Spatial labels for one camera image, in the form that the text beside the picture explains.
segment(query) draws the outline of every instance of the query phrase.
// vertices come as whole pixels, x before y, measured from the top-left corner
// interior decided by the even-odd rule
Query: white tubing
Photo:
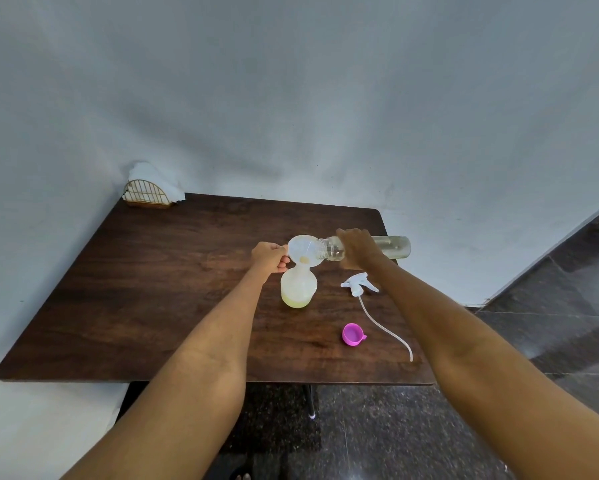
[[[373,320],[373,317],[371,317],[370,314],[368,313],[368,310],[366,309],[366,306],[364,306],[364,302],[361,299],[361,295],[359,295],[358,298],[359,298],[359,302],[361,303],[361,307],[364,309],[364,313],[366,313],[366,316],[368,318],[370,318],[370,321],[373,322],[373,323],[375,323],[375,325],[377,325],[378,327],[380,327],[387,334],[392,335],[394,338],[398,339],[401,343],[403,343],[406,346],[406,348],[408,349],[408,353],[411,355],[411,362],[412,362],[413,361],[413,350],[411,349],[410,345],[408,345],[404,339],[402,339],[401,337],[396,336],[389,329],[387,329],[385,327],[382,327],[382,325],[380,325],[375,320]]]

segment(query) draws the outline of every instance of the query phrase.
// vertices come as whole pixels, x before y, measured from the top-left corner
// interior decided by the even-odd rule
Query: white spray trigger head
[[[354,297],[361,296],[361,294],[364,293],[364,288],[361,287],[362,285],[366,286],[369,290],[379,291],[378,288],[368,281],[368,273],[355,274],[341,284],[342,288],[350,288]]]

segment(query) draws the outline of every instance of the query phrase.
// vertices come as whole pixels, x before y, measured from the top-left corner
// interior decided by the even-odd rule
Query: metal table leg
[[[313,395],[315,393],[315,388],[312,384],[303,384],[302,388],[304,389],[304,395],[306,396],[306,403],[308,404],[308,417],[311,419],[315,419],[315,404],[313,402]]]

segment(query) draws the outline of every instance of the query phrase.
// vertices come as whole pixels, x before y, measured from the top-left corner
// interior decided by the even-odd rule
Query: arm
[[[287,246],[260,242],[253,265],[161,368],[135,404],[63,477],[202,478],[237,421],[253,315]]]
[[[521,478],[599,479],[599,415],[560,389],[488,325],[387,259],[368,231],[337,235],[343,266],[390,295],[444,395]]]

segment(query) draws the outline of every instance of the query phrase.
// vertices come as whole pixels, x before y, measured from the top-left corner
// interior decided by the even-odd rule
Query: pink plastic cup
[[[362,340],[366,340],[366,335],[357,323],[349,323],[342,330],[342,338],[346,345],[357,346]]]

